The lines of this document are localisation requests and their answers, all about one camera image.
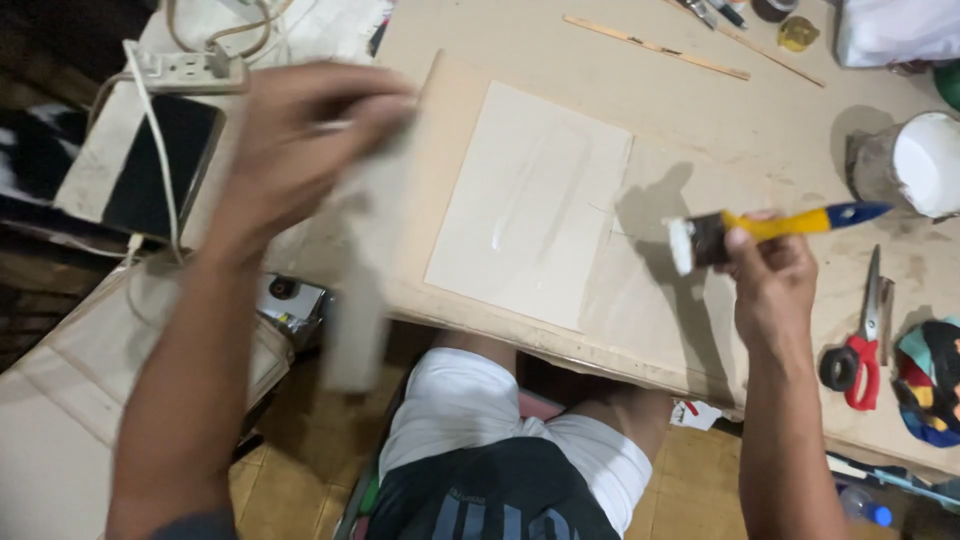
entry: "paintbrush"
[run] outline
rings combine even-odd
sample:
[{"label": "paintbrush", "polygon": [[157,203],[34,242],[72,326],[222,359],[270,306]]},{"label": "paintbrush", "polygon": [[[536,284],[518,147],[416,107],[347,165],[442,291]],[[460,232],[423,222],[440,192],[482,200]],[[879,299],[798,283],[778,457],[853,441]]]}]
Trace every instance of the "paintbrush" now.
[{"label": "paintbrush", "polygon": [[734,227],[750,233],[757,242],[785,234],[826,233],[870,221],[893,205],[872,201],[841,203],[813,209],[790,217],[755,220],[736,216],[727,210],[694,217],[667,220],[670,231],[670,251],[677,272],[685,276],[694,268],[730,262],[724,236]]}]

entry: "white plastic bag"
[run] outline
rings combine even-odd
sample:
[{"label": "white plastic bag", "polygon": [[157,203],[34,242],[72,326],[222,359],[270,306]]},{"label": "white plastic bag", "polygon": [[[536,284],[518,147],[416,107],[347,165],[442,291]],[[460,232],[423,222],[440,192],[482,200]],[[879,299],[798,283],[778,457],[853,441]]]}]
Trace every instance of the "white plastic bag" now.
[{"label": "white plastic bag", "polygon": [[846,67],[960,58],[960,0],[844,0],[836,53]]}]

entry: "yellow brush handle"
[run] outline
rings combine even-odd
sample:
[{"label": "yellow brush handle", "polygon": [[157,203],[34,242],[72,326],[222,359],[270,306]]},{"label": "yellow brush handle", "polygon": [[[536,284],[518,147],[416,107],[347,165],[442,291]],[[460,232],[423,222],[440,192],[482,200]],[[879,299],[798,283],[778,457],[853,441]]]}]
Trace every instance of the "yellow brush handle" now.
[{"label": "yellow brush handle", "polygon": [[727,230],[740,227],[750,233],[757,242],[783,236],[784,234],[825,233],[830,230],[830,220],[824,209],[813,209],[790,217],[756,221],[736,216],[723,210],[723,223]]}]

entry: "white shorts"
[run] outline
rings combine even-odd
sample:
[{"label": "white shorts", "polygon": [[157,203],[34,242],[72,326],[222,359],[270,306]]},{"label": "white shorts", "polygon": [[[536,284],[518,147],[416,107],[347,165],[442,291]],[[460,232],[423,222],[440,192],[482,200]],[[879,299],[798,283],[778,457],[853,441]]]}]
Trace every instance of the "white shorts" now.
[{"label": "white shorts", "polygon": [[380,453],[380,481],[397,467],[511,437],[542,437],[560,447],[620,537],[653,473],[633,441],[578,414],[520,420],[516,379],[496,362],[457,349],[433,349],[414,368]]}]

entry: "hand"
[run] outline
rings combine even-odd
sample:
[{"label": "hand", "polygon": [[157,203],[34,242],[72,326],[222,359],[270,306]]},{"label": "hand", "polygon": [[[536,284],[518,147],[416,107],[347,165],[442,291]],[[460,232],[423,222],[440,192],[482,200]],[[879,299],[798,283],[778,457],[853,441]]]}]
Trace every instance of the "hand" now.
[{"label": "hand", "polygon": [[806,239],[791,234],[757,245],[749,233],[736,228],[725,241],[732,264],[718,270],[736,281],[734,323],[747,351],[780,360],[808,357],[817,261]]},{"label": "hand", "polygon": [[[254,73],[207,245],[236,258],[261,255],[316,211],[345,168],[403,125],[412,96],[382,68],[314,62]],[[330,120],[349,124],[323,129]]]}]

